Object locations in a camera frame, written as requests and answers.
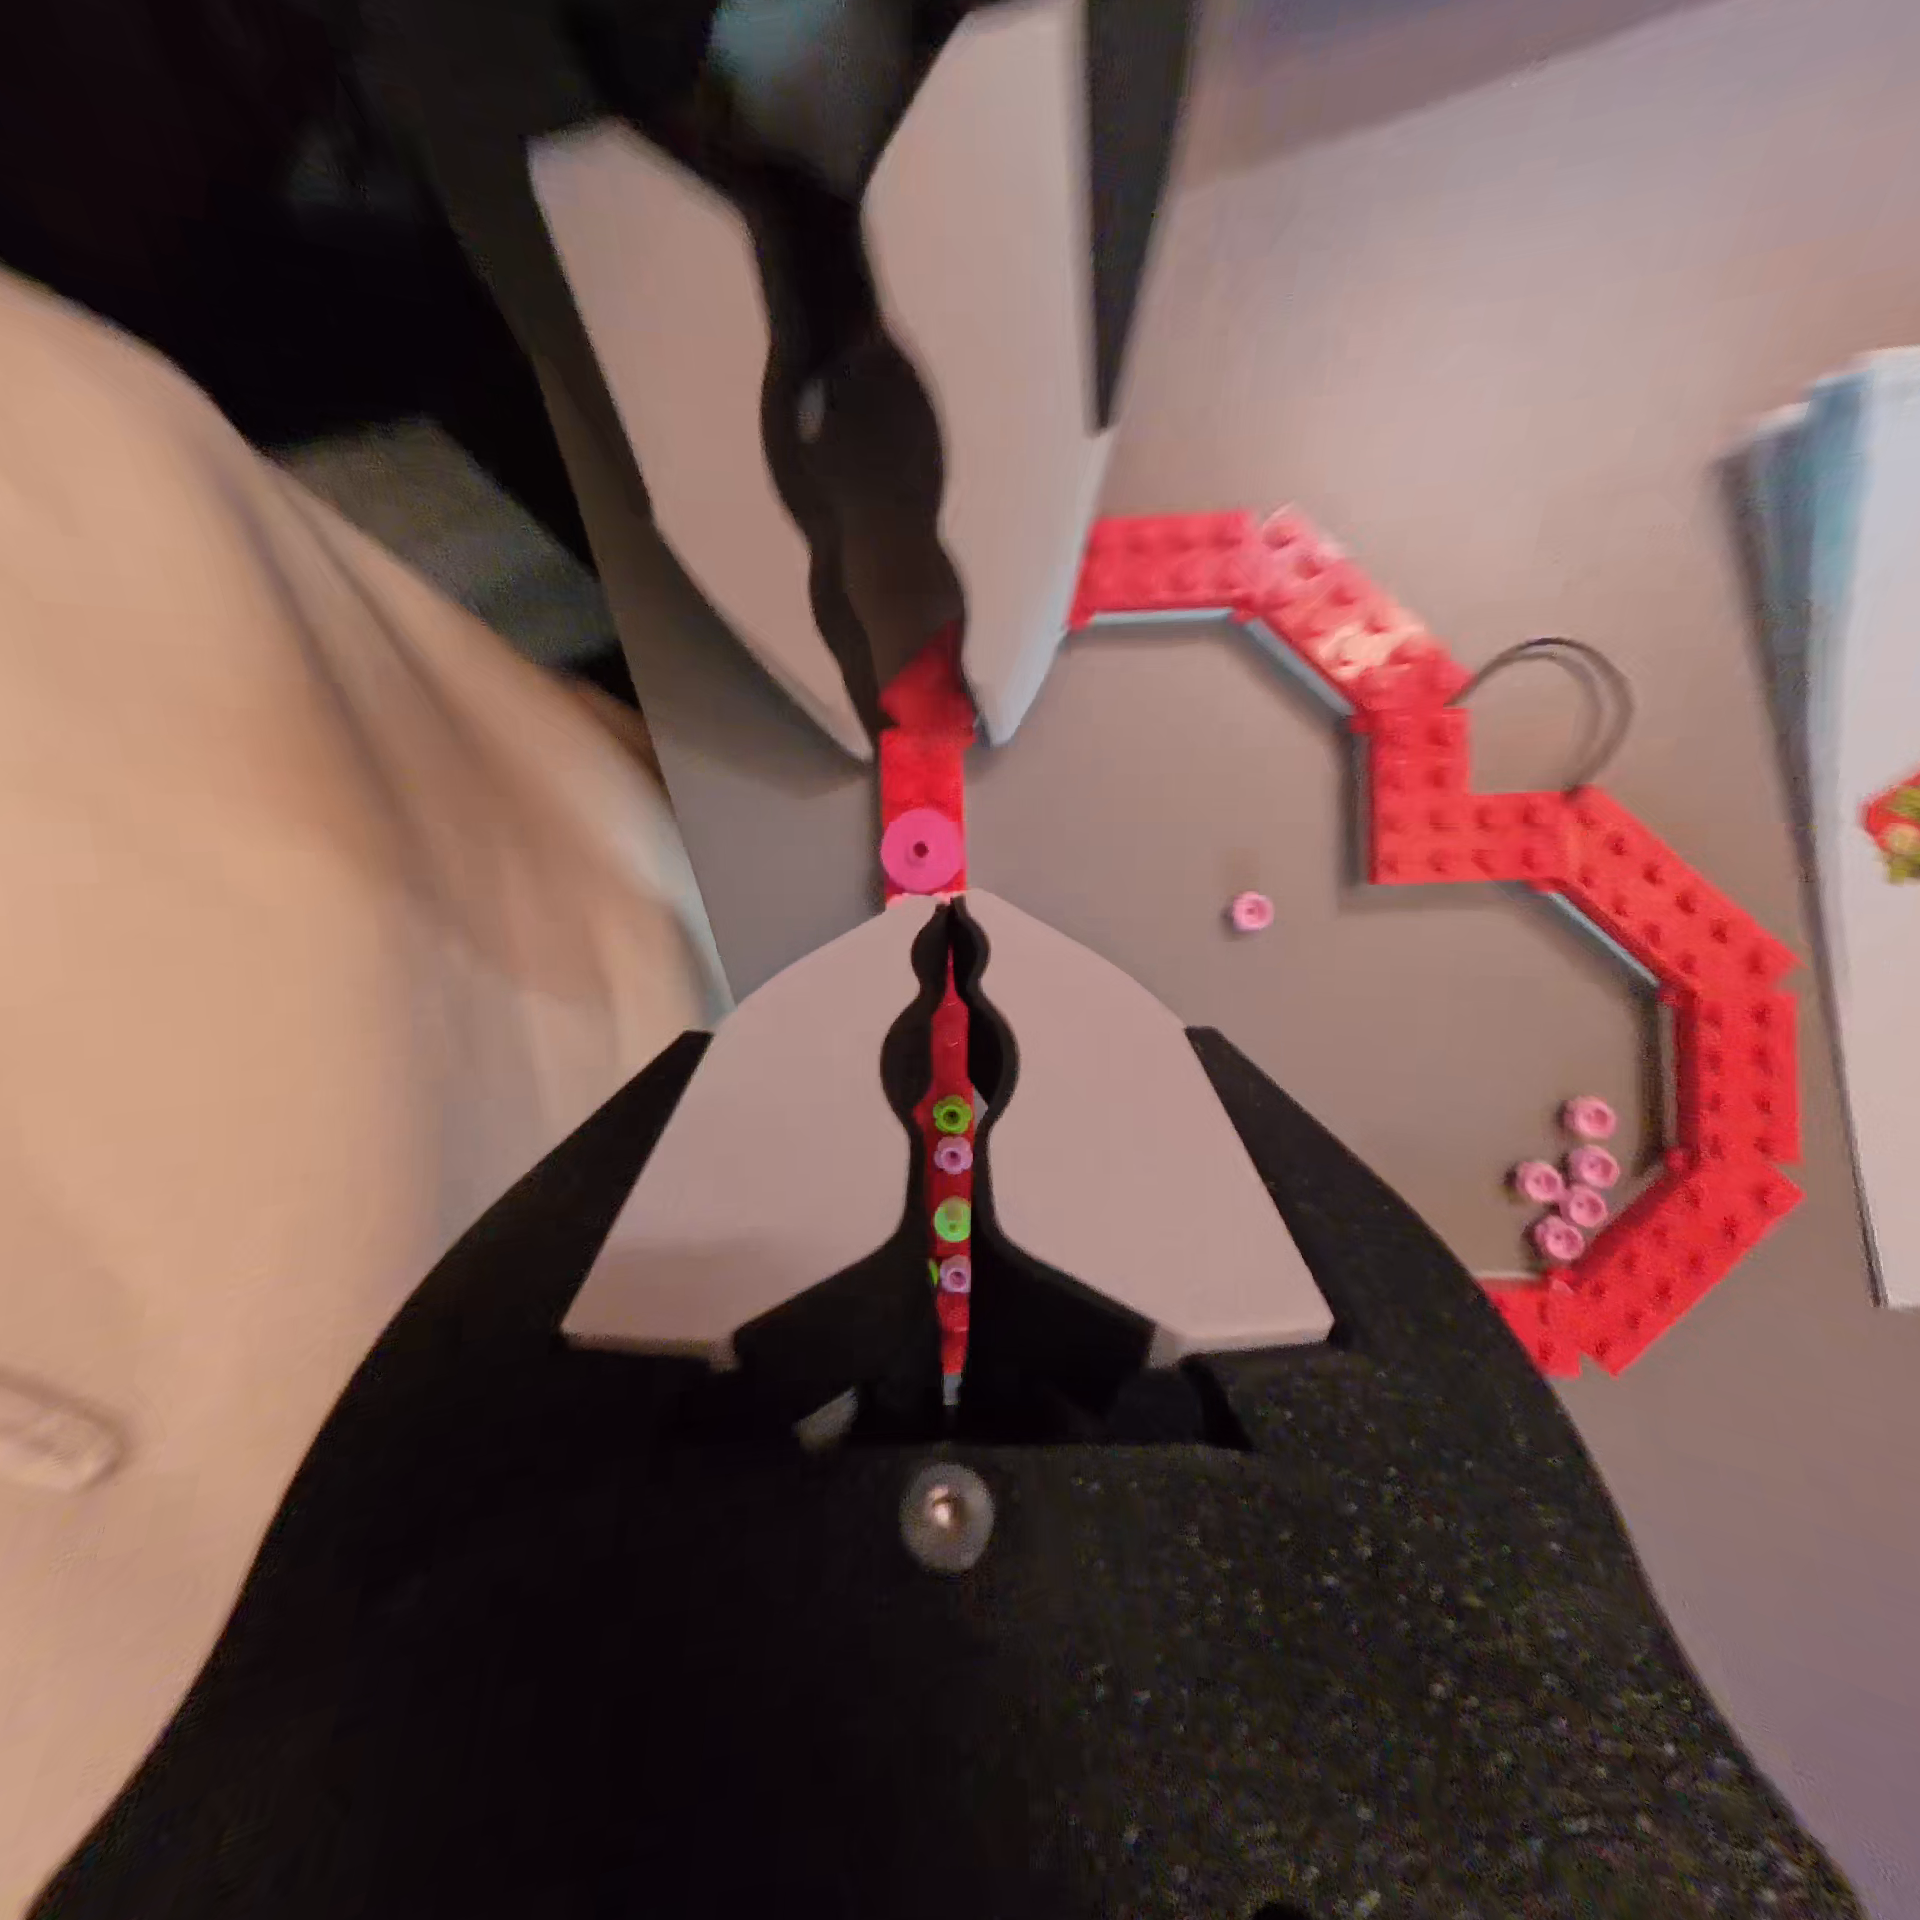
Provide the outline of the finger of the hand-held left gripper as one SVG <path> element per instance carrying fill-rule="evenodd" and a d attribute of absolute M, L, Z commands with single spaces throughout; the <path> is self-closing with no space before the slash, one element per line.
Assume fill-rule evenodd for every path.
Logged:
<path fill-rule="evenodd" d="M 1114 442 L 1098 419 L 1087 51 L 1083 5 L 972 12 L 862 196 L 882 321 L 939 428 L 938 538 L 994 745 L 1066 640 Z"/>
<path fill-rule="evenodd" d="M 529 170 L 664 545 L 787 699 L 873 756 L 769 466 L 772 332 L 745 219 L 615 122 L 534 142 Z"/>

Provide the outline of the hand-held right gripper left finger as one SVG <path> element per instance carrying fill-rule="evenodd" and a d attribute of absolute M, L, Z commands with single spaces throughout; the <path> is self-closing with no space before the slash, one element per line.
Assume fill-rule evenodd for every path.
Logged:
<path fill-rule="evenodd" d="M 563 1320 L 579 1349 L 739 1368 L 744 1328 L 879 1252 L 910 1173 L 882 1089 L 938 900 L 784 968 L 710 1038 Z"/>

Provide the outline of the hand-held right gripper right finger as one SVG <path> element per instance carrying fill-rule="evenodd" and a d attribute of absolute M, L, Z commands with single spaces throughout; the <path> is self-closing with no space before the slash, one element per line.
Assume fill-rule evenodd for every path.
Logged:
<path fill-rule="evenodd" d="M 1183 1019 L 1023 908 L 964 908 L 1012 1053 L 985 1142 L 1016 1250 L 1136 1312 L 1150 1357 L 1326 1342 L 1334 1309 Z"/>

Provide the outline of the instruction booklet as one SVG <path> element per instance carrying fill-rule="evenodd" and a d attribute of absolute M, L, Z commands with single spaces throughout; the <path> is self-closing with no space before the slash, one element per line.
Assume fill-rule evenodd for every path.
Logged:
<path fill-rule="evenodd" d="M 1720 461 L 1783 766 L 1868 1273 L 1918 1306 L 1918 350 Z"/>

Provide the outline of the red brick heart frame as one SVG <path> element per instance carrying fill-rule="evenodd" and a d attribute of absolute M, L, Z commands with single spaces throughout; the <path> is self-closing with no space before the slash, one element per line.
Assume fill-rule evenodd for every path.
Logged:
<path fill-rule="evenodd" d="M 1372 885 L 1547 897 L 1650 978 L 1671 1040 L 1664 1170 L 1576 1264 L 1537 1254 L 1538 1277 L 1490 1283 L 1543 1376 L 1623 1373 L 1801 1202 L 1787 949 L 1596 785 L 1473 794 L 1467 669 L 1308 518 L 1098 522 L 1067 628 L 1155 617 L 1227 617 L 1347 714 Z"/>

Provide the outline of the person's light clothing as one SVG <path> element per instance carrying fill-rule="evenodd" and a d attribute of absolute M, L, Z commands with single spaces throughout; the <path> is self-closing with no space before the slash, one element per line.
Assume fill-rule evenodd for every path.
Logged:
<path fill-rule="evenodd" d="M 420 1277 L 719 1010 L 634 745 L 4 274 L 4 1916 Z"/>

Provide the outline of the grey desk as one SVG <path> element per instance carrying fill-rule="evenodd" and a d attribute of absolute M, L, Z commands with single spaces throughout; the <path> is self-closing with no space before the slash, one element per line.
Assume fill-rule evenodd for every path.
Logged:
<path fill-rule="evenodd" d="M 1598 646 L 1636 697 L 1610 794 L 1804 950 L 1716 459 L 1916 344 L 1916 66 L 1916 5 L 1219 6 L 1106 510 L 1304 510 L 1467 667 Z M 1543 898 L 1361 882 L 1356 750 L 1256 640 L 1094 630 L 972 760 L 976 874 L 1506 1270 L 1563 1098 L 1647 1137 L 1647 1004 Z M 1916 1916 L 1916 1316 L 1870 1300 L 1818 1016 L 1804 1204 L 1563 1394 L 1722 1708 Z"/>

